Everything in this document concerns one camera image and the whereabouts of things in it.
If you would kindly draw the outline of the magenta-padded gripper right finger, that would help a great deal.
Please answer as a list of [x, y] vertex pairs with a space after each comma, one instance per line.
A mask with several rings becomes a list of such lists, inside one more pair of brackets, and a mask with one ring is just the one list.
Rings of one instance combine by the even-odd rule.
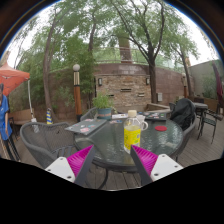
[[131, 146], [130, 155], [137, 167], [143, 186], [182, 169], [182, 166], [168, 155], [156, 155], [135, 145]]

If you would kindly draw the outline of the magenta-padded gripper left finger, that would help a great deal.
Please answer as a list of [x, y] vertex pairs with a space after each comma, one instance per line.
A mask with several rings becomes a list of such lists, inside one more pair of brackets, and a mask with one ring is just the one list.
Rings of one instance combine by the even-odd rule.
[[86, 180], [86, 175], [90, 169], [94, 155], [94, 146], [90, 145], [68, 158], [57, 158], [46, 168], [46, 171], [82, 186]]

